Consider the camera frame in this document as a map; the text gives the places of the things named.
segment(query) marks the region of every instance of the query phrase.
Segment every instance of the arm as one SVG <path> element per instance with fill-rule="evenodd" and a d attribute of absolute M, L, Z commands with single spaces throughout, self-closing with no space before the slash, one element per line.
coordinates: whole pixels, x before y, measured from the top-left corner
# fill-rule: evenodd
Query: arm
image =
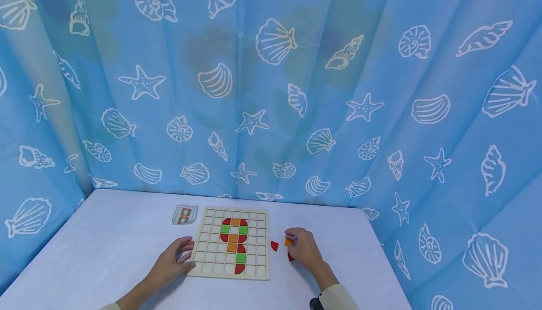
<path fill-rule="evenodd" d="M 322 259 L 313 234 L 303 228 L 291 228 L 285 233 L 297 237 L 296 245 L 288 246 L 288 252 L 313 275 L 321 291 L 319 299 L 324 310 L 359 310 L 329 264 Z"/>
<path fill-rule="evenodd" d="M 109 304 L 101 310 L 137 310 L 151 296 L 161 288 L 173 282 L 180 274 L 187 273 L 196 266 L 194 262 L 187 262 L 192 252 L 186 253 L 177 259 L 177 253 L 192 250 L 194 242 L 192 237 L 176 239 L 163 253 L 160 254 L 147 277 L 143 278 L 130 292 L 115 304 Z"/>

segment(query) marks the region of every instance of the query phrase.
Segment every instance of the left hand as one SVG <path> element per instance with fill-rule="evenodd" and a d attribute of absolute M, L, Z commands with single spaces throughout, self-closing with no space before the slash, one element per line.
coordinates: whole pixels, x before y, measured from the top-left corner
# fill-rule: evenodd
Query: left hand
<path fill-rule="evenodd" d="M 175 239 L 163 253 L 160 254 L 151 271 L 145 278 L 153 288 L 158 291 L 173 282 L 180 274 L 187 273 L 196 266 L 195 262 L 187 262 L 192 252 L 185 253 L 176 259 L 177 253 L 192 250 L 194 241 L 192 236 Z"/>

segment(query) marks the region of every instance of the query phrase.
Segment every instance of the green square piece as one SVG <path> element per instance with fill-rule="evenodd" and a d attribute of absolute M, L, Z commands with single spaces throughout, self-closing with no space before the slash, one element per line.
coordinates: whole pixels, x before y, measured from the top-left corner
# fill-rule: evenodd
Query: green square piece
<path fill-rule="evenodd" d="M 247 261 L 247 254 L 238 254 L 235 263 L 245 264 Z"/>

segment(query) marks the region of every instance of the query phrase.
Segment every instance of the red quarter circle piece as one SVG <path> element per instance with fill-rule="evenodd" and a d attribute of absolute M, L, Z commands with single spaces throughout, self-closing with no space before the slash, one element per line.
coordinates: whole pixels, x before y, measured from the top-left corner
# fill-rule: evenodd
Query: red quarter circle piece
<path fill-rule="evenodd" d="M 239 275 L 243 271 L 245 271 L 245 265 L 244 264 L 235 264 L 235 274 L 236 275 Z"/>

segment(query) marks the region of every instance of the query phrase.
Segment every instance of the starfish print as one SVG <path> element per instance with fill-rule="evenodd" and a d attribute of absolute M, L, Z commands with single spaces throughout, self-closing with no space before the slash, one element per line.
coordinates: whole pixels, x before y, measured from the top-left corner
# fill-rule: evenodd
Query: starfish print
<path fill-rule="evenodd" d="M 357 117 L 363 117 L 367 122 L 371 121 L 371 114 L 373 111 L 378 110 L 384 106 L 384 102 L 380 103 L 371 103 L 371 93 L 367 93 L 362 103 L 357 103 L 354 101 L 346 102 L 346 105 L 353 108 L 353 112 L 349 117 L 346 118 L 348 122 Z"/>
<path fill-rule="evenodd" d="M 430 156 L 424 156 L 423 159 L 431 164 L 433 166 L 433 172 L 431 174 L 431 179 L 435 179 L 435 177 L 438 177 L 438 180 L 440 183 L 444 182 L 444 174 L 442 172 L 442 168 L 446 167 L 450 163 L 452 163 L 452 160 L 449 158 L 444 157 L 444 149 L 440 149 L 438 151 L 437 157 L 430 157 Z"/>
<path fill-rule="evenodd" d="M 410 216 L 407 211 L 407 207 L 410 205 L 410 200 L 405 200 L 404 202 L 399 197 L 398 193 L 395 193 L 395 205 L 391 207 L 399 215 L 399 226 L 403 225 L 403 221 L 407 223 L 410 221 Z"/>
<path fill-rule="evenodd" d="M 30 95 L 28 97 L 31 99 L 32 103 L 36 107 L 36 121 L 38 122 L 41 122 L 42 117 L 47 120 L 47 113 L 45 112 L 45 107 L 60 104 L 59 100 L 48 100 L 43 97 L 42 83 L 36 86 L 36 91 L 34 92 L 34 95 Z"/>
<path fill-rule="evenodd" d="M 162 84 L 166 80 L 165 76 L 156 76 L 156 77 L 147 77 L 147 74 L 141 68 L 141 65 L 135 65 L 135 71 L 137 72 L 137 77 L 127 77 L 120 76 L 119 81 L 131 84 L 134 86 L 134 93 L 132 94 L 132 99 L 136 100 L 141 97 L 143 94 L 147 94 L 150 97 L 159 100 L 160 96 L 156 92 L 156 87 Z"/>
<path fill-rule="evenodd" d="M 239 128 L 235 129 L 236 133 L 239 133 L 242 129 L 247 129 L 248 134 L 252 135 L 254 128 L 269 129 L 270 126 L 261 121 L 261 118 L 265 114 L 265 109 L 261 109 L 257 114 L 251 115 L 249 113 L 243 113 L 243 122 L 239 125 Z"/>
<path fill-rule="evenodd" d="M 240 166 L 239 166 L 239 169 L 236 172 L 231 172 L 230 174 L 233 177 L 242 179 L 247 184 L 250 184 L 250 182 L 248 181 L 248 176 L 250 176 L 250 175 L 256 176 L 257 175 L 254 171 L 245 170 L 245 163 L 241 163 Z"/>

